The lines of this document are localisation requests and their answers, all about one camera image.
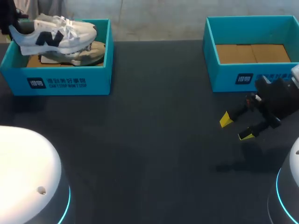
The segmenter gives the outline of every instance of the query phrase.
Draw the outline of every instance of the teal box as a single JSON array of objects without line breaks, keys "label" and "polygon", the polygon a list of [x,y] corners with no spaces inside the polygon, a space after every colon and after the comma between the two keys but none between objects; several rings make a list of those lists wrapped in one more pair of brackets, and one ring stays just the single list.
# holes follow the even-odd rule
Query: teal box
[{"label": "teal box", "polygon": [[[114,52],[110,20],[83,21],[93,23],[98,32],[95,40],[106,44],[103,66],[26,68],[29,57],[23,56],[19,46],[11,42],[0,71],[14,95],[69,96],[110,93]],[[32,86],[30,81],[35,81],[38,85]]]},{"label": "teal box", "polygon": [[[283,44],[291,63],[220,64],[216,44]],[[299,63],[299,24],[294,16],[207,17],[203,51],[214,92],[256,91],[262,76],[291,78]]]}]

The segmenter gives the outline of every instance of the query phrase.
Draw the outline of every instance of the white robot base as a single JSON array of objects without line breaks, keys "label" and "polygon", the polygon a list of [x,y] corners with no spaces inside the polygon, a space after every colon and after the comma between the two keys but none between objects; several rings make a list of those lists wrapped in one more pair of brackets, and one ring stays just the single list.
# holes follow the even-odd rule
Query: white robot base
[{"label": "white robot base", "polygon": [[277,174],[268,196],[272,224],[299,224],[299,139]]},{"label": "white robot base", "polygon": [[40,134],[0,126],[1,224],[74,224],[74,198],[53,145]]}]

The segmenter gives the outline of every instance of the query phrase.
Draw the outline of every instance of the white dome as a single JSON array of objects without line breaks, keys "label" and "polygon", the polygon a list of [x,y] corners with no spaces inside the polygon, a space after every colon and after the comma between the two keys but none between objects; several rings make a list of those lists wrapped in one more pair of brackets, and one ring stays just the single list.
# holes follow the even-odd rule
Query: white dome
[{"label": "white dome", "polygon": [[299,138],[295,141],[290,151],[290,167],[293,178],[299,186]]},{"label": "white dome", "polygon": [[22,224],[51,200],[59,184],[61,162],[40,134],[0,126],[0,223]]}]

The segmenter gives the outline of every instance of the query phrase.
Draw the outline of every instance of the sneaker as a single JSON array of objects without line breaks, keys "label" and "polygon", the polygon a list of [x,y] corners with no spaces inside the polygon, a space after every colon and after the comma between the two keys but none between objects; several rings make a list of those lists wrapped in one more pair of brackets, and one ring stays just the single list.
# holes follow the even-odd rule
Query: sneaker
[{"label": "sneaker", "polygon": [[42,20],[19,22],[21,33],[9,26],[14,41],[20,46],[22,55],[36,55],[47,51],[71,54],[90,45],[97,31],[89,26],[74,26],[72,21],[65,23]]},{"label": "sneaker", "polygon": [[73,26],[77,27],[90,27],[90,28],[94,28],[96,29],[96,26],[93,25],[92,23],[89,22],[79,22],[79,21],[71,21],[69,19],[66,19],[63,16],[49,16],[49,15],[45,15],[45,14],[40,14],[37,18],[37,20],[42,20],[42,21],[46,21],[46,22],[54,22],[54,23],[58,23],[60,25],[66,24],[66,23],[72,23]]},{"label": "sneaker", "polygon": [[104,61],[105,44],[94,41],[87,49],[73,53],[60,54],[47,52],[40,56],[42,64],[71,64],[74,66],[96,65]]}]

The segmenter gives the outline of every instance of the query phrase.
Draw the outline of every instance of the glowing blue ring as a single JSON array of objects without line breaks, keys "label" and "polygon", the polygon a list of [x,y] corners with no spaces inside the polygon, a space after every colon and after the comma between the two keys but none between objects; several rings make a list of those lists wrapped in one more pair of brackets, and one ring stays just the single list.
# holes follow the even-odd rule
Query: glowing blue ring
[{"label": "glowing blue ring", "polygon": [[66,215],[66,213],[67,213],[67,210],[69,209],[70,202],[71,202],[71,188],[70,188],[70,186],[69,186],[69,201],[68,201],[68,203],[67,203],[67,206],[66,206],[66,209],[65,209],[65,211],[64,211],[64,214],[62,215],[62,217],[61,217],[60,221],[58,222],[58,224],[61,224],[62,221],[64,220],[64,217],[65,217],[65,215]]},{"label": "glowing blue ring", "polygon": [[281,207],[285,210],[285,212],[286,212],[286,214],[288,215],[288,217],[290,217],[290,219],[291,219],[295,224],[299,224],[299,223],[297,223],[296,220],[295,220],[295,219],[288,213],[288,211],[285,209],[285,206],[284,206],[284,204],[282,204],[282,201],[281,201],[281,199],[280,199],[279,192],[278,192],[278,175],[279,175],[279,172],[278,172],[277,177],[276,177],[276,192],[277,192],[277,197],[278,197],[278,199],[279,199],[279,202],[280,202],[280,204],[281,204]]}]

